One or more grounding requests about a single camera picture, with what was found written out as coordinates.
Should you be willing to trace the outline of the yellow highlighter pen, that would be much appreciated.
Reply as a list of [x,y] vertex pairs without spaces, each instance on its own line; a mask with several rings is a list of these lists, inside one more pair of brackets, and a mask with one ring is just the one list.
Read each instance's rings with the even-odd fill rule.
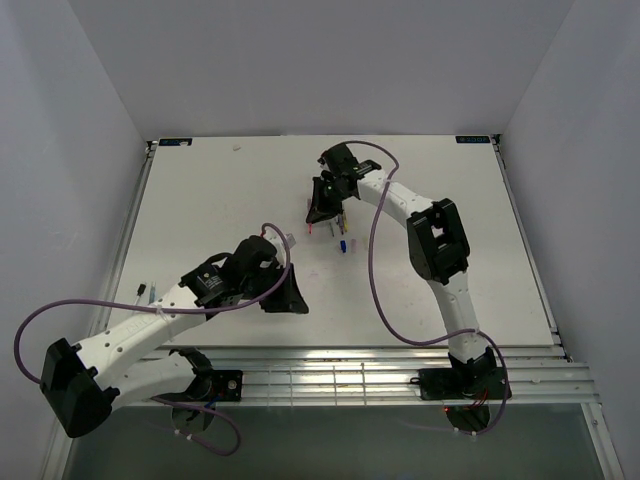
[[342,219],[343,230],[345,233],[348,233],[349,227],[348,227],[348,219],[347,219],[346,211],[342,212],[341,219]]

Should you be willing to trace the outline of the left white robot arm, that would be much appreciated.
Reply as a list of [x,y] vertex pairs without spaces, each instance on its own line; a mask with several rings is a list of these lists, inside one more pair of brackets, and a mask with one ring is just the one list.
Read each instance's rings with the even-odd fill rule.
[[183,275],[154,303],[102,333],[70,344],[60,339],[45,355],[40,390],[65,433],[84,436],[124,406],[160,397],[184,405],[237,401],[228,387],[240,373],[221,374],[194,347],[146,355],[222,310],[257,303],[266,313],[309,311],[295,279],[292,235],[252,235],[232,253],[216,254]]

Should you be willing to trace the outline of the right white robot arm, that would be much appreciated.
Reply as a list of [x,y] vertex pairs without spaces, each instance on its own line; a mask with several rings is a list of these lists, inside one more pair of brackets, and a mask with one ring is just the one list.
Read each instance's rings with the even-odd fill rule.
[[[369,141],[350,140],[325,150],[318,163],[322,173],[313,178],[306,221],[332,220],[344,213],[343,203],[356,198],[376,208],[369,235],[367,271],[375,308],[398,340],[412,346],[445,341],[451,367],[441,372],[438,387],[474,397],[496,378],[498,365],[492,342],[475,313],[468,285],[469,242],[456,204],[432,200],[393,180],[399,170],[396,157]],[[442,337],[415,341],[400,335],[386,318],[375,285],[374,241],[385,213],[405,228],[411,266],[433,292],[444,323]]]

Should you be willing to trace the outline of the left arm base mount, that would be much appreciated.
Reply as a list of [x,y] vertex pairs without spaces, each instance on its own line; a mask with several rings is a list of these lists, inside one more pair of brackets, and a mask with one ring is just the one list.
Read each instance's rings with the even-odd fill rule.
[[239,402],[242,399],[243,371],[215,369],[209,358],[194,347],[171,349],[169,357],[186,360],[193,379],[182,390],[160,395],[174,402]]

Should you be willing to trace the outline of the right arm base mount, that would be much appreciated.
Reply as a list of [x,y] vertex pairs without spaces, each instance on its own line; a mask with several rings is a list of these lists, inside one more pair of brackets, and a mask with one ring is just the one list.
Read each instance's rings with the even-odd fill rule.
[[502,367],[479,376],[465,376],[461,370],[449,368],[420,369],[409,380],[419,388],[422,400],[501,400],[512,397]]

